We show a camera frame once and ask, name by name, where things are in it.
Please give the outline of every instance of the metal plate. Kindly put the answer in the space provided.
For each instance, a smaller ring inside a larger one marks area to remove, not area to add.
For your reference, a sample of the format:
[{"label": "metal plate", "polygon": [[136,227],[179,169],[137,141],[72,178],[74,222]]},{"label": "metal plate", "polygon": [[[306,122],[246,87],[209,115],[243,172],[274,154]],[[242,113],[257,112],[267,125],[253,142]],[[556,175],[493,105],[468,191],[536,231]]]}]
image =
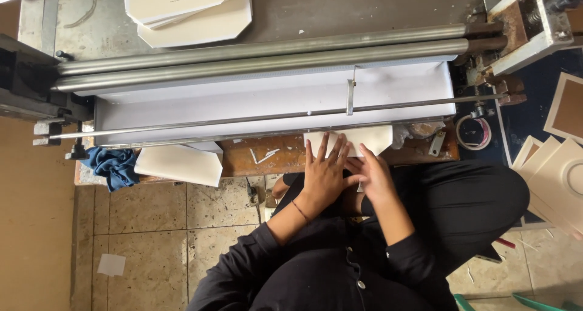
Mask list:
[{"label": "metal plate", "polygon": [[[91,16],[70,27],[91,10],[93,0],[59,0],[55,50],[77,60],[167,50],[154,51],[137,36],[123,0],[96,1]],[[238,39],[214,45],[466,23],[482,5],[482,0],[253,0],[252,24]],[[23,3],[23,16],[35,17],[26,7]]]}]

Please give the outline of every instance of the blue cloth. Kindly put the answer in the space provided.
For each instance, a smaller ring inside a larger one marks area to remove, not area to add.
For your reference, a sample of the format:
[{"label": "blue cloth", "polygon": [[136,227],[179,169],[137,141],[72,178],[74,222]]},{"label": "blue cloth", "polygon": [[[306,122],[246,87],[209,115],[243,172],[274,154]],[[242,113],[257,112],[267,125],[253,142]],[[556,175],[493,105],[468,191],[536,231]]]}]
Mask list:
[{"label": "blue cloth", "polygon": [[116,191],[122,187],[131,187],[140,179],[134,172],[136,155],[133,150],[106,150],[103,147],[91,147],[87,150],[89,159],[81,161],[93,169],[93,174],[107,178],[107,188]]}]

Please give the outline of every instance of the right hand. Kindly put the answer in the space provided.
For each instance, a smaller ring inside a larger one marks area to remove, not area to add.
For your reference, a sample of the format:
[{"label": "right hand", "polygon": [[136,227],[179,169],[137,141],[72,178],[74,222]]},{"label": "right hand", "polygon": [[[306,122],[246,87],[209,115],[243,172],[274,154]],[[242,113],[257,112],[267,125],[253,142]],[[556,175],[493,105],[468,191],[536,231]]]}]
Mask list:
[{"label": "right hand", "polygon": [[345,167],[352,174],[361,174],[360,179],[364,193],[374,205],[384,203],[397,196],[397,190],[390,176],[389,167],[382,158],[374,156],[364,144],[360,144],[361,158],[348,158]]}]

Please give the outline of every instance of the left hand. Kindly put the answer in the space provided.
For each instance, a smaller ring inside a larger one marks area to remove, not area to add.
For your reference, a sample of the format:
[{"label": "left hand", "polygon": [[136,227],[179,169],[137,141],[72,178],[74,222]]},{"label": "left hand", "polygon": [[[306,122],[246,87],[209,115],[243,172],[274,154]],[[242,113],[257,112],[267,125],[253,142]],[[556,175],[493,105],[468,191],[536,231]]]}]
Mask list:
[{"label": "left hand", "polygon": [[310,140],[305,142],[305,181],[304,189],[300,193],[305,201],[304,212],[310,219],[316,218],[326,207],[330,206],[347,187],[357,184],[360,179],[366,178],[362,174],[342,178],[351,143],[346,143],[346,136],[341,134],[336,141],[330,155],[326,159],[329,133],[324,134],[322,144],[318,150],[318,157],[312,154]]}]

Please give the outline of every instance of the tiled floor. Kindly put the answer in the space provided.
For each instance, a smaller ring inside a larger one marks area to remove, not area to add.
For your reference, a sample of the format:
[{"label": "tiled floor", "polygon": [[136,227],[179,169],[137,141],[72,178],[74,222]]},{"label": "tiled floor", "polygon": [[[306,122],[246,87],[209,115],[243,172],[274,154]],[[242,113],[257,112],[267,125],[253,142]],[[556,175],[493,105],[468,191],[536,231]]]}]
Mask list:
[{"label": "tiled floor", "polygon": [[[249,180],[263,198],[278,177]],[[184,310],[205,271],[264,218],[261,206],[251,206],[246,183],[242,177],[223,179],[219,188],[163,183],[112,194],[95,189],[86,203],[94,210],[87,222],[93,230],[83,229],[79,219],[80,230],[93,234],[84,239],[91,251],[77,251],[77,260],[87,259],[92,269],[91,309]],[[527,310],[510,297],[513,292],[553,306],[565,299],[583,305],[583,242],[556,229],[503,237],[516,249],[494,243],[506,260],[470,260],[448,277],[453,293],[463,294],[478,311]],[[87,253],[92,258],[84,258]],[[96,273],[102,253],[126,256],[122,276]]]}]

